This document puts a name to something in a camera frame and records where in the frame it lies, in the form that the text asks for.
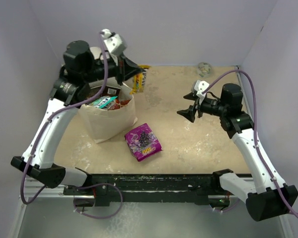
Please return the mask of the yellow m&m's packet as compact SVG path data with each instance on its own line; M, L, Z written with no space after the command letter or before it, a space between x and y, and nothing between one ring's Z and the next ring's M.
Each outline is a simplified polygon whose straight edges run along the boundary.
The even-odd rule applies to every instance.
M133 77L133 85L130 91L131 95L141 93L145 89L147 72L151 66L140 65L140 67L143 69L143 71Z

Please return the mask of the teal fox's mint bag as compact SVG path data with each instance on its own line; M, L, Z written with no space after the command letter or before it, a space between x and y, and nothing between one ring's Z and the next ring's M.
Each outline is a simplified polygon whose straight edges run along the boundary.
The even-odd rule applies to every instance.
M117 96L102 96L98 99L96 99L95 101L91 102L89 104L89 106L95 107L95 108L105 108L107 107L108 104L110 104L111 102L114 102L116 100Z

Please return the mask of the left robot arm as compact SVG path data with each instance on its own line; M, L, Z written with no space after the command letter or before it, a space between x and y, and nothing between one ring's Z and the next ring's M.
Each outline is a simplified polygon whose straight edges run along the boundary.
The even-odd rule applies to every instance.
M115 78L119 85L142 72L124 55L126 43L104 40L101 52L94 56L89 44L77 40L67 45L63 53L64 65L50 93L41 124L22 156L14 156L11 165L20 170L21 185L31 177L49 188L58 185L74 186L80 194L92 190L92 176L81 169L69 169L54 163L57 147L79 108L88 103L90 83Z

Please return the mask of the brown chips bag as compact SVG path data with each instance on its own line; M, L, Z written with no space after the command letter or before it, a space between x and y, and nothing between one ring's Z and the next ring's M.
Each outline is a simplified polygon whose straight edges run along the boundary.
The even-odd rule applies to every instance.
M101 89L101 86L95 86L92 87L88 96L86 97L91 98L92 96L94 96L95 94L98 93L98 91ZM110 97L114 97L114 96L118 96L119 93L121 91L121 88L119 87L114 87L114 86L105 86L104 90L102 91L102 93L100 94L99 97L103 97L103 96L110 96Z

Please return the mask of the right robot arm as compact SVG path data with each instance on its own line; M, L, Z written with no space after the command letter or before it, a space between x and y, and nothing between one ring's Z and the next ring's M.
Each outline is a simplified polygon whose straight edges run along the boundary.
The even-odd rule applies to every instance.
M228 191L235 195L246 205L255 221L289 213L288 206L293 206L298 190L294 185L286 184L270 162L260 140L254 138L254 122L242 110L241 87L227 83L223 85L219 98L208 98L205 92L208 86L205 81L196 81L191 92L184 96L194 104L177 111L177 114L190 122L203 114L218 116L221 127L239 149L253 178L253 183L249 183L229 169L217 171L213 173L212 191L216 194Z

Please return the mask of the red doritos bag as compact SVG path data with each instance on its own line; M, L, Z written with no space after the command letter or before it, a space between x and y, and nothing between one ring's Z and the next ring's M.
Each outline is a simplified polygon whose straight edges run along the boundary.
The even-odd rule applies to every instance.
M117 110L120 108L125 107L128 103L130 102L130 100L122 100L119 101L118 99L115 99L113 102L111 102L108 106L108 110L112 111L112 110Z

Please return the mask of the brown paper bag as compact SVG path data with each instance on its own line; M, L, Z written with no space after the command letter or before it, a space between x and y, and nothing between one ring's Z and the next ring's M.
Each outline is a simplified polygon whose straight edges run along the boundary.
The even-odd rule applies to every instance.
M138 120L136 117L135 99L134 96L130 94L131 88L125 83L120 86L114 81L109 81L107 86L121 88L118 100L130 100L130 102L125 107L112 111L88 105L81 106L78 113L82 118L88 135L97 144L128 129Z

